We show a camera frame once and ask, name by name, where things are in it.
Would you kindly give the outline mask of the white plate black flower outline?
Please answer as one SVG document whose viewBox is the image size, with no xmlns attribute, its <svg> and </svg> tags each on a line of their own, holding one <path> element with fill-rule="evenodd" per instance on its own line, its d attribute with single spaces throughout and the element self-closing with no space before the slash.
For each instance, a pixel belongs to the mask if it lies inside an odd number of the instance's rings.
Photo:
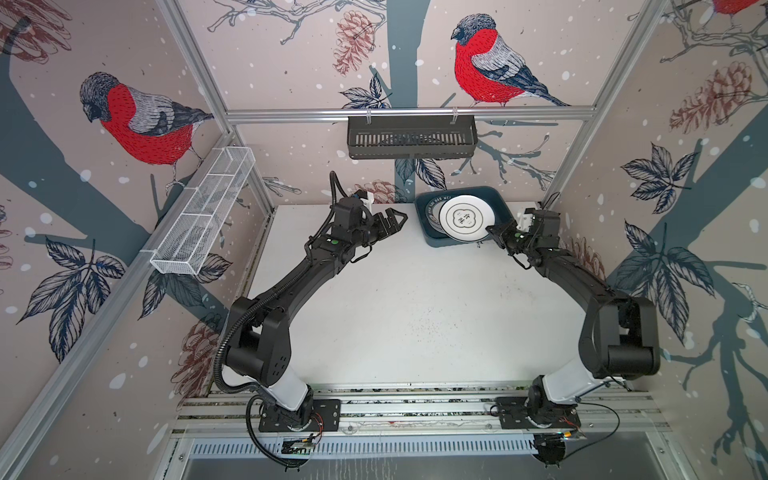
<svg viewBox="0 0 768 480">
<path fill-rule="evenodd" d="M 492 207 L 473 195 L 458 195 L 447 200 L 440 208 L 439 223 L 442 230 L 459 242 L 481 241 L 488 236 L 487 228 L 495 223 Z"/>
</svg>

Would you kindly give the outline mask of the green ring plate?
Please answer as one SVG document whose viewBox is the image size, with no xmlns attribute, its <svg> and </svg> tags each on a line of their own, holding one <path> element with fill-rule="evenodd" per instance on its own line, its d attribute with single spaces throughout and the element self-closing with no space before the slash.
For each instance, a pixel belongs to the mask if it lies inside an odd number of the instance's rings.
<svg viewBox="0 0 768 480">
<path fill-rule="evenodd" d="M 429 200 L 425 207 L 425 214 L 430 228 L 443 237 L 446 237 L 446 232 L 440 222 L 440 210 L 447 200 L 447 197 L 435 197 Z"/>
</svg>

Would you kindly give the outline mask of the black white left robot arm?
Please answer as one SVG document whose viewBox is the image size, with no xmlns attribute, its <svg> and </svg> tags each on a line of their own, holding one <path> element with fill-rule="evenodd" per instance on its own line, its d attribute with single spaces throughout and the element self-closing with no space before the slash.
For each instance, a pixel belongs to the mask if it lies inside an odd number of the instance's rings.
<svg viewBox="0 0 768 480">
<path fill-rule="evenodd" d="M 371 252 L 399 233 L 407 219 L 393 208 L 372 213 L 361 192 L 332 203 L 304 243 L 299 264 L 272 288 L 233 303 L 212 364 L 217 388 L 227 394 L 254 392 L 286 429 L 311 425 L 314 392 L 292 371 L 291 323 L 320 287 L 360 260 L 359 248 Z"/>
</svg>

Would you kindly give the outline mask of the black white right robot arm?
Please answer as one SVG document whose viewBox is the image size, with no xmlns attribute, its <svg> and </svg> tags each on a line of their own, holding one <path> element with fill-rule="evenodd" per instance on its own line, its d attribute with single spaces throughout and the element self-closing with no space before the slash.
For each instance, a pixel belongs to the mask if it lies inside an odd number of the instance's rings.
<svg viewBox="0 0 768 480">
<path fill-rule="evenodd" d="M 660 369 L 656 307 L 645 297 L 610 287 L 559 247 L 558 213 L 528 208 L 532 224 L 523 231 L 514 219 L 488 226 L 489 236 L 512 258 L 527 258 L 534 269 L 560 287 L 583 310 L 578 355 L 557 371 L 538 376 L 528 390 L 527 416 L 548 426 L 575 411 L 578 400 L 611 380 L 619 385 Z"/>
</svg>

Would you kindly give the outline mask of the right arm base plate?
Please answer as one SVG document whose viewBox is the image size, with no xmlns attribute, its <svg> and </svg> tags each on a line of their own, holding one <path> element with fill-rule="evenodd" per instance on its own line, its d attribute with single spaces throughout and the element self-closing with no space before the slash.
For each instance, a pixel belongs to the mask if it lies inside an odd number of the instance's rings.
<svg viewBox="0 0 768 480">
<path fill-rule="evenodd" d="M 555 404 L 528 397 L 497 397 L 495 413 L 503 430 L 580 429 L 581 421 L 575 404 Z"/>
</svg>

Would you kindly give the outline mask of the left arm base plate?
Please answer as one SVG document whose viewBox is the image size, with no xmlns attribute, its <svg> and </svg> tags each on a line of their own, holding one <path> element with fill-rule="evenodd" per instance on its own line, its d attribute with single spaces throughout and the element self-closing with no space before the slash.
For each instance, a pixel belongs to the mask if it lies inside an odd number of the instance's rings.
<svg viewBox="0 0 768 480">
<path fill-rule="evenodd" d="M 341 401 L 313 399 L 305 401 L 296 411 L 267 403 L 259 417 L 260 433 L 336 432 L 341 417 Z"/>
</svg>

